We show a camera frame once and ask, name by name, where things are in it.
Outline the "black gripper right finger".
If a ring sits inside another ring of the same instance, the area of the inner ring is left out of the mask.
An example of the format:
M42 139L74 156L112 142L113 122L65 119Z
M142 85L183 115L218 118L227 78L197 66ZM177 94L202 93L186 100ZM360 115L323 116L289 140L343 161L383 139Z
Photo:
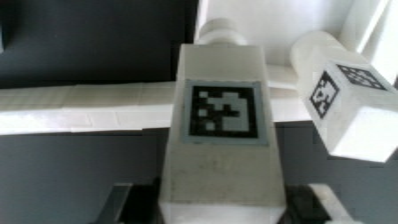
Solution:
M351 218L327 184L286 186L282 224L364 224Z

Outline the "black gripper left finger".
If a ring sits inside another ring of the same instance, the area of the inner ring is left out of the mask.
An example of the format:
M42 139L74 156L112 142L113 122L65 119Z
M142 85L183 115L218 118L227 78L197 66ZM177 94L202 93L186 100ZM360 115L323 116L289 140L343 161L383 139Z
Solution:
M156 184L115 183L90 224L163 224L156 200Z

